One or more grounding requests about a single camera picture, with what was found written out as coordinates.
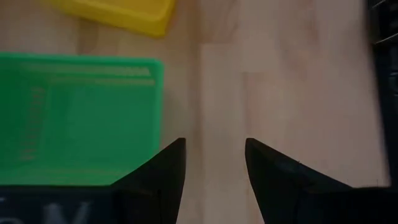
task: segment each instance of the wooden table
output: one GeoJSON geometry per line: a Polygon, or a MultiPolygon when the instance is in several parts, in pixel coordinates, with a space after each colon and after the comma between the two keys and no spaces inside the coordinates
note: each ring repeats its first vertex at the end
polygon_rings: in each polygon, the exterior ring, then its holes
{"type": "Polygon", "coordinates": [[[0,1],[0,50],[155,57],[166,64],[162,147],[188,139],[179,223],[262,223],[248,136],[355,187],[388,185],[361,0],[179,0],[151,39],[0,1]]]}

